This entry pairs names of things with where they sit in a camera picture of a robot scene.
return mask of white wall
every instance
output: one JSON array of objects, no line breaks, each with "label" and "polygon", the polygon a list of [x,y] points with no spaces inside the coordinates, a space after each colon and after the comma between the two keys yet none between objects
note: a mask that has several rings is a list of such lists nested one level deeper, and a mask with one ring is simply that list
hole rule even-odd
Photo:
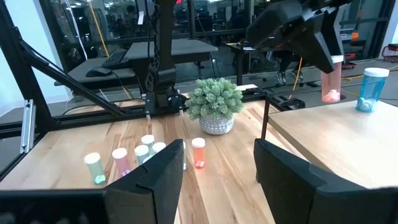
[{"label": "white wall", "polygon": [[386,34],[384,36],[383,45],[380,50],[379,58],[382,58],[381,52],[382,52],[384,46],[387,46],[388,44],[398,44],[398,26],[397,25],[398,25],[398,0],[396,0],[396,3],[392,10],[390,21],[388,23]]},{"label": "white wall", "polygon": [[[21,32],[22,38],[44,57],[61,67],[39,0],[6,0],[6,5],[14,25],[18,26]],[[0,54],[0,72],[1,116],[15,107],[22,106],[24,99],[3,52]],[[68,91],[64,86],[55,87],[53,79],[36,69],[34,69],[34,72],[47,104],[68,100]]]}]

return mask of blue cup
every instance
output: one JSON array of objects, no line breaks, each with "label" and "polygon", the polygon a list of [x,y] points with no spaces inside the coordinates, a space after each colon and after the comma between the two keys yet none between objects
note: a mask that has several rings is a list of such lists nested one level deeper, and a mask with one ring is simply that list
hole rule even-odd
[{"label": "blue cup", "polygon": [[389,73],[390,70],[384,68],[365,69],[361,93],[356,102],[356,110],[365,113],[372,113],[375,110]]}]

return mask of potted plant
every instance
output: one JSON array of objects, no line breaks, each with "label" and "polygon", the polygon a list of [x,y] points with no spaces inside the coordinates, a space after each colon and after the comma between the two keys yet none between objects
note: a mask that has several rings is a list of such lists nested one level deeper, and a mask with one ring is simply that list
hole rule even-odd
[{"label": "potted plant", "polygon": [[233,113],[243,108],[242,91],[224,78],[219,80],[197,80],[197,88],[189,93],[186,101],[191,120],[199,118],[204,132],[209,134],[226,134],[234,124]]}]

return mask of blue container lid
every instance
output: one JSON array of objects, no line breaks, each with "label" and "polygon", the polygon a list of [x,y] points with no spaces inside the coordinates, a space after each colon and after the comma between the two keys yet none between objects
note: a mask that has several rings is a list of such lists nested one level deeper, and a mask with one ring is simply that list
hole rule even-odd
[{"label": "blue container lid", "polygon": [[365,68],[365,72],[363,73],[369,77],[388,77],[390,74],[390,70],[385,68]]}]

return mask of succulent plant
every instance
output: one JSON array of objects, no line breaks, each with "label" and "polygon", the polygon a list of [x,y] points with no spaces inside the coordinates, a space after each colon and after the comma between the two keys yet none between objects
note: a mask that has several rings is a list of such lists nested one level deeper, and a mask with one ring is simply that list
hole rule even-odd
[{"label": "succulent plant", "polygon": [[242,91],[237,90],[231,81],[209,78],[197,80],[196,83],[197,88],[189,93],[189,100],[185,102],[191,120],[208,115],[214,119],[231,119],[233,113],[242,110]]}]

